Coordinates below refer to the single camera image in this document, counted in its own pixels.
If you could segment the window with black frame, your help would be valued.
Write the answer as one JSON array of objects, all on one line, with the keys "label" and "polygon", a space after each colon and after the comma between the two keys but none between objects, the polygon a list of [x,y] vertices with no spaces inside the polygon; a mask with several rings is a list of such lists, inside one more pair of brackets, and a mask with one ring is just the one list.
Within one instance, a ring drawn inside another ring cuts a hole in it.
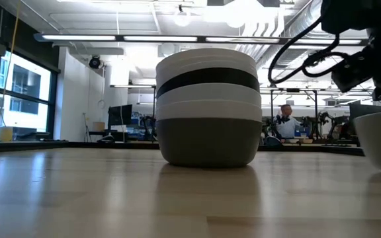
[{"label": "window with black frame", "polygon": [[51,141],[56,75],[8,51],[0,56],[0,128],[12,141]]}]

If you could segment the black ceramic bowl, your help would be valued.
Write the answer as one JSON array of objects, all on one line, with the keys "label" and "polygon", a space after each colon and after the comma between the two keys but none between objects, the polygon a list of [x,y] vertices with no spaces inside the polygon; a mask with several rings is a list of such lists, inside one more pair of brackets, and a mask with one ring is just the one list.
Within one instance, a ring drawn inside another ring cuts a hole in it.
[{"label": "black ceramic bowl", "polygon": [[214,67],[189,71],[167,80],[157,87],[156,99],[173,89],[204,83],[228,83],[260,91],[256,76],[240,69]]}]

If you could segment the black computer monitor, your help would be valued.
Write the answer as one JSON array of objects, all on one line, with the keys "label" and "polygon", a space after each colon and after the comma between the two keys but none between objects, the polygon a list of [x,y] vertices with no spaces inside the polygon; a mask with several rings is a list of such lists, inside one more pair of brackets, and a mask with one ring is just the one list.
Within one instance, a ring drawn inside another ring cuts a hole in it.
[{"label": "black computer monitor", "polygon": [[127,126],[132,123],[132,105],[114,106],[108,109],[108,131],[113,126]]}]

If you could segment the silver ventilation duct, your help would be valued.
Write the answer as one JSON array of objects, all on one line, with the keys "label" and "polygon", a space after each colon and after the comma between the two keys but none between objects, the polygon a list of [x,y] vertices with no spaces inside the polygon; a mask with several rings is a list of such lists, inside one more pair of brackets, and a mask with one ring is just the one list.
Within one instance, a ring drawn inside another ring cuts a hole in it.
[{"label": "silver ventilation duct", "polygon": [[[293,38],[314,23],[320,16],[322,0],[309,0],[279,31],[279,38]],[[257,68],[266,67],[280,50],[281,45],[264,45],[255,61]]]}]

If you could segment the black aluminium table frame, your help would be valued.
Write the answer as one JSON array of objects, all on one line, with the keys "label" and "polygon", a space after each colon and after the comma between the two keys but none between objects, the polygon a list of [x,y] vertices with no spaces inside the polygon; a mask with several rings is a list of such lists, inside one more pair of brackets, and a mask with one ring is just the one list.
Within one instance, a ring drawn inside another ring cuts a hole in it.
[{"label": "black aluminium table frame", "polygon": [[[67,141],[14,141],[0,143],[0,152],[28,151],[38,149],[61,149],[61,148],[87,148],[87,149],[148,149],[159,150],[156,143],[86,143],[86,142],[67,142]],[[364,156],[360,147],[336,147],[311,144],[302,145],[283,145],[271,147],[260,145],[257,151],[268,152],[303,152],[303,153],[334,153],[352,156]]]}]

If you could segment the person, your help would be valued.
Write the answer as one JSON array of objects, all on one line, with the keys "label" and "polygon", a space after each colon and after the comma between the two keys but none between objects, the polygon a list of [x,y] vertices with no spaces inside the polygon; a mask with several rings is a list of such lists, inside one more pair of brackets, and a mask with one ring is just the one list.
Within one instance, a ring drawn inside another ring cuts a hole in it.
[{"label": "person", "polygon": [[280,114],[273,118],[276,123],[276,131],[281,139],[292,139],[296,130],[302,129],[301,122],[292,116],[292,107],[284,104],[280,107]]}]

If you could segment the black rig stand frame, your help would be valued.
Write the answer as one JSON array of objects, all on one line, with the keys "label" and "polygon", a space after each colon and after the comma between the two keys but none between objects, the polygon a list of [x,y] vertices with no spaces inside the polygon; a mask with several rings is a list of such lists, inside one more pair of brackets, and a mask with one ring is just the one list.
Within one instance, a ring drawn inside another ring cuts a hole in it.
[{"label": "black rig stand frame", "polygon": [[[313,96],[309,94],[309,92],[307,91],[301,91],[300,89],[297,89],[297,88],[288,88],[286,89],[286,92],[287,93],[306,93],[307,94],[307,97],[309,100],[312,100],[314,102],[314,118],[311,118],[309,116],[305,116],[304,117],[304,120],[301,120],[299,122],[301,122],[302,124],[302,129],[299,129],[297,131],[300,132],[300,134],[302,134],[306,128],[309,128],[310,129],[310,132],[311,133],[317,133],[318,134],[318,126],[317,126],[317,113],[318,113],[318,100],[317,100],[317,91],[312,91],[312,93],[314,94]],[[280,140],[283,140],[279,137],[279,134],[277,133],[276,131],[276,123],[274,122],[274,128],[273,128],[273,132],[275,133],[275,136],[280,139]]]}]

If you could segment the long ceiling light bar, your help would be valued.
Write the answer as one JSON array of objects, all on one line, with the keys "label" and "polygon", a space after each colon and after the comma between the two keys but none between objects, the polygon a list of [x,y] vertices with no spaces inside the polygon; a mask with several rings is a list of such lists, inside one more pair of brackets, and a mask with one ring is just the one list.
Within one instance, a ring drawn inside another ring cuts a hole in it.
[{"label": "long ceiling light bar", "polygon": [[291,38],[244,36],[180,36],[180,35],[92,35],[34,34],[38,42],[133,42],[133,43],[195,43],[195,44],[262,44],[284,45]]}]

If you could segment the yellow bin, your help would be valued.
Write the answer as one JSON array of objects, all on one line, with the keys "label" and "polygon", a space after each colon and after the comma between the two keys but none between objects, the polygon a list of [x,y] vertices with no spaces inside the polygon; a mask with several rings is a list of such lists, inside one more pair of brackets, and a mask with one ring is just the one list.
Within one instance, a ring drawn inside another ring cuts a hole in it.
[{"label": "yellow bin", "polygon": [[13,127],[1,127],[0,128],[0,141],[10,142],[13,140]]}]

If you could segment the dark gray ceramic bowl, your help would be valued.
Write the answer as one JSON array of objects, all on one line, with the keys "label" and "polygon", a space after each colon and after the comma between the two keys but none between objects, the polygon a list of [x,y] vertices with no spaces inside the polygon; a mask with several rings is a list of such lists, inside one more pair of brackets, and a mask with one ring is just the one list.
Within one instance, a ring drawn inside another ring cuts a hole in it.
[{"label": "dark gray ceramic bowl", "polygon": [[156,122],[163,158],[180,167],[238,168],[255,158],[262,123],[236,118],[171,118]]}]

